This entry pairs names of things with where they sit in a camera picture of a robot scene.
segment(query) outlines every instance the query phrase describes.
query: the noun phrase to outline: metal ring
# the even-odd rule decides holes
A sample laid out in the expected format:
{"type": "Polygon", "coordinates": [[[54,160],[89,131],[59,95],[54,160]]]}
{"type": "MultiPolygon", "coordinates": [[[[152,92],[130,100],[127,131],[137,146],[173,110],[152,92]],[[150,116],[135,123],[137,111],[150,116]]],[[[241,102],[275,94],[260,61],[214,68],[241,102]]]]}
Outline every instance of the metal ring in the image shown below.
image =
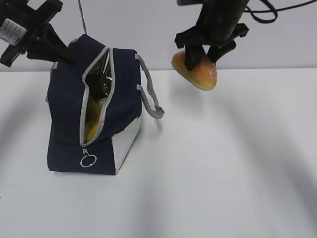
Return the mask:
{"type": "Polygon", "coordinates": [[[83,167],[83,168],[89,168],[89,167],[93,166],[96,162],[97,162],[97,156],[96,155],[85,155],[80,161],[80,166],[83,167]],[[94,157],[95,160],[88,166],[83,165],[84,160],[87,159],[90,156],[94,157]]]}

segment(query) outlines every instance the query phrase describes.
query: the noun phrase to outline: zipper pull ring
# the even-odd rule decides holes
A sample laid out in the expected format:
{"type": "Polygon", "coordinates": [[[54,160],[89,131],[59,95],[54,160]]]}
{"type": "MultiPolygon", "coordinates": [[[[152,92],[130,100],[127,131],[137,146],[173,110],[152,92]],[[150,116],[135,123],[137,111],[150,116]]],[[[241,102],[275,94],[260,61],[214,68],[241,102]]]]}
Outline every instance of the zipper pull ring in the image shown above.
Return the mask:
{"type": "Polygon", "coordinates": [[[93,166],[97,162],[97,156],[89,154],[86,144],[82,145],[82,149],[83,149],[84,157],[80,161],[80,166],[83,167],[83,168],[89,168],[89,167],[93,166]],[[84,165],[83,162],[85,160],[88,160],[88,158],[90,158],[90,160],[91,160],[90,164],[89,165],[84,165]]]}

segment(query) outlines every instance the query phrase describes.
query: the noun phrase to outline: gray handle strap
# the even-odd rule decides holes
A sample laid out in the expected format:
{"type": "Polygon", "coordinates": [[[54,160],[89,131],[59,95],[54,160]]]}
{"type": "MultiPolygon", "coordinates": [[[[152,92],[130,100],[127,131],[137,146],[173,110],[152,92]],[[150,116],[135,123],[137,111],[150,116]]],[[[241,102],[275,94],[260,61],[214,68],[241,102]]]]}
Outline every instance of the gray handle strap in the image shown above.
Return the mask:
{"type": "Polygon", "coordinates": [[[153,83],[152,83],[152,78],[151,78],[150,72],[149,72],[148,68],[146,67],[141,56],[139,56],[138,54],[135,54],[135,59],[139,61],[141,68],[143,69],[143,71],[147,77],[147,82],[148,82],[147,90],[148,90],[149,95],[153,98],[153,101],[154,101],[155,110],[152,110],[150,103],[148,101],[147,95],[144,92],[143,87],[141,85],[137,85],[137,90],[141,92],[142,101],[143,101],[143,104],[145,106],[145,109],[150,114],[150,116],[152,116],[153,118],[161,119],[163,117],[163,115],[165,114],[165,112],[164,112],[163,108],[161,108],[159,106],[159,101],[158,101],[158,98],[157,98],[155,91],[154,91],[154,88],[153,88],[153,83]]]}

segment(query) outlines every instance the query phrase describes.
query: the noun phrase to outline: zipper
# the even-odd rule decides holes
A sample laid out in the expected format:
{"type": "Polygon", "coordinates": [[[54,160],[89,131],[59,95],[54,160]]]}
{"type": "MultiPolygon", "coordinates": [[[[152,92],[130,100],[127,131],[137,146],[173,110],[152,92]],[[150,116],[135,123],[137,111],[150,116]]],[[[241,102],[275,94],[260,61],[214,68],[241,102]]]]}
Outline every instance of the zipper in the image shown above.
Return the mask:
{"type": "Polygon", "coordinates": [[[82,104],[82,110],[81,110],[81,120],[80,120],[80,144],[81,147],[83,149],[83,154],[84,154],[84,158],[90,156],[88,150],[87,150],[87,146],[91,145],[93,142],[96,141],[96,139],[99,137],[99,135],[101,134],[102,130],[103,130],[103,126],[105,123],[105,119],[106,119],[106,109],[112,99],[113,93],[114,93],[114,89],[115,89],[115,73],[114,73],[114,63],[113,63],[113,49],[112,48],[104,48],[103,51],[98,55],[98,57],[92,62],[92,64],[87,68],[87,70],[85,71],[85,73],[83,74],[82,77],[82,81],[85,84],[85,92],[84,92],[84,99],[83,99],[83,104],[82,104]],[[104,103],[102,110],[101,110],[101,118],[99,120],[99,125],[96,131],[95,136],[93,137],[93,139],[91,139],[90,141],[88,141],[87,143],[85,143],[85,122],[86,122],[86,110],[87,110],[87,104],[88,104],[88,99],[89,99],[89,87],[86,84],[85,80],[86,77],[88,75],[88,73],[90,72],[90,70],[93,68],[93,66],[101,59],[101,57],[106,55],[106,52],[109,51],[109,63],[111,66],[111,77],[112,77],[112,81],[111,81],[111,90],[110,90],[110,94],[108,96],[108,100],[106,103],[104,103]]]}
{"type": "Polygon", "coordinates": [[[82,145],[82,148],[83,148],[83,154],[84,154],[84,157],[81,159],[80,161],[80,166],[83,167],[83,168],[89,168],[91,166],[93,166],[96,162],[97,162],[97,156],[96,155],[90,155],[88,153],[88,150],[87,150],[87,147],[86,145],[82,145]],[[93,160],[90,162],[89,165],[84,165],[84,161],[89,158],[89,157],[92,157],[93,160]]]}
{"type": "Polygon", "coordinates": [[[88,152],[88,150],[87,150],[86,144],[83,144],[83,145],[82,145],[82,148],[83,148],[83,154],[84,154],[84,156],[89,156],[89,152],[88,152]]]}

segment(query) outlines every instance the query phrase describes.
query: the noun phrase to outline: black cable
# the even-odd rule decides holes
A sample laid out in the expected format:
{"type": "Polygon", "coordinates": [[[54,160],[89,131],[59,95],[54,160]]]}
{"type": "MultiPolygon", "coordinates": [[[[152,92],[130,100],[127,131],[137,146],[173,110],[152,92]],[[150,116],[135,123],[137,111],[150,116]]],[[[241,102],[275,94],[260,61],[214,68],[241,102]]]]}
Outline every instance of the black cable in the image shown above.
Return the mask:
{"type": "MultiPolygon", "coordinates": [[[[298,5],[293,5],[293,6],[288,6],[288,7],[283,7],[283,8],[279,8],[279,9],[276,9],[276,11],[286,11],[286,10],[290,10],[290,9],[295,9],[295,8],[298,8],[298,7],[302,7],[302,6],[306,6],[306,5],[309,5],[309,4],[312,4],[314,2],[317,2],[317,0],[311,0],[311,1],[307,1],[305,3],[301,3],[301,4],[298,4],[298,5]]],[[[270,13],[272,12],[271,10],[245,10],[244,12],[247,12],[247,13],[270,13]]]]}
{"type": "Polygon", "coordinates": [[[246,10],[244,10],[244,12],[250,13],[255,21],[257,21],[259,23],[264,23],[264,24],[275,22],[277,20],[277,18],[278,18],[278,12],[279,11],[286,11],[286,10],[290,10],[290,9],[295,9],[295,8],[299,8],[299,7],[306,6],[306,5],[312,4],[314,2],[317,2],[317,0],[311,0],[311,1],[308,1],[308,2],[301,3],[301,4],[275,9],[275,7],[268,0],[260,0],[260,1],[262,3],[264,3],[269,8],[269,10],[251,10],[247,6],[246,10]],[[261,19],[261,18],[255,16],[255,13],[273,13],[274,14],[274,19],[270,19],[270,20],[261,19]]]}

